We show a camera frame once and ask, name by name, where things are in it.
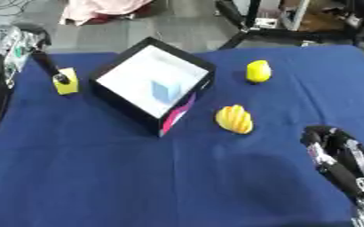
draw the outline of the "black equipment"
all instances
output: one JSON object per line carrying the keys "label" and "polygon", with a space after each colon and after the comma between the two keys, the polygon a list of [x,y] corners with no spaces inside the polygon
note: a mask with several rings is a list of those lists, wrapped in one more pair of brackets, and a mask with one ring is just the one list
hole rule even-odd
{"label": "black equipment", "polygon": [[220,50],[234,48],[244,40],[250,39],[253,36],[285,38],[316,43],[323,43],[326,40],[351,40],[352,44],[358,45],[360,41],[364,42],[364,18],[360,19],[360,23],[350,24],[350,19],[355,17],[356,13],[353,0],[349,0],[349,4],[345,7],[349,15],[346,15],[348,18],[346,18],[344,29],[314,32],[256,27],[260,3],[261,0],[251,0],[247,16],[242,17],[232,0],[216,1],[218,11],[239,29],[239,32],[235,36],[219,48]]}
{"label": "black equipment", "polygon": [[0,26],[0,121],[6,112],[15,85],[28,58],[33,59],[50,77],[60,76],[58,68],[43,51],[51,45],[50,36],[41,27],[32,24]]}
{"label": "black equipment", "polygon": [[301,138],[317,171],[352,202],[352,223],[364,227],[364,145],[341,129],[306,127]]}

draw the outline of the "metal robotic arm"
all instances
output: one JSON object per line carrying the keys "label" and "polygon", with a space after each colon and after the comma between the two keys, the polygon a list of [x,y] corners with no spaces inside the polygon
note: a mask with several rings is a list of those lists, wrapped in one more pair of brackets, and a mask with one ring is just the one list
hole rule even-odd
{"label": "metal robotic arm", "polygon": [[306,127],[301,138],[316,169],[354,205],[352,222],[364,227],[364,145],[338,128]]}
{"label": "metal robotic arm", "polygon": [[12,95],[15,77],[29,57],[50,76],[60,95],[77,92],[74,70],[71,70],[73,74],[62,74],[44,52],[47,45],[51,45],[50,36],[39,26],[23,23],[0,26],[0,121]]}

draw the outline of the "open box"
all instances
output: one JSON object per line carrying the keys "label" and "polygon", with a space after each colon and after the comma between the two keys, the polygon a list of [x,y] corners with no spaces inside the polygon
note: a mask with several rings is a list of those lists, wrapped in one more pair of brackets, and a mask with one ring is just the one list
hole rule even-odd
{"label": "open box", "polygon": [[215,66],[148,37],[94,72],[95,95],[159,137],[214,81]]}

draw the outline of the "white cloth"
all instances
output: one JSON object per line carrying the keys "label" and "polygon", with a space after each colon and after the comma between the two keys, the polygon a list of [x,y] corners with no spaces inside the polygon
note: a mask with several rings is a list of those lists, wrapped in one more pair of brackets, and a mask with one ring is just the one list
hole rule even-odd
{"label": "white cloth", "polygon": [[73,20],[77,26],[89,19],[95,18],[98,13],[123,15],[136,11],[152,0],[69,0],[60,18],[60,24],[66,20]]}

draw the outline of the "blue tablecloth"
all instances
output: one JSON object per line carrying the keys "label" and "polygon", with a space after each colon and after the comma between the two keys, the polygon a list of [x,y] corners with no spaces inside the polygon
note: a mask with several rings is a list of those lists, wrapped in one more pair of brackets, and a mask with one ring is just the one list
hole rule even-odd
{"label": "blue tablecloth", "polygon": [[[364,55],[350,46],[200,54],[216,83],[166,137],[149,135],[90,93],[114,53],[61,54],[82,92],[58,96],[30,61],[0,125],[0,227],[242,227],[346,224],[348,199],[314,169],[299,138],[331,124],[364,143]],[[244,81],[266,59],[273,78]],[[214,113],[244,105],[255,130]]]}

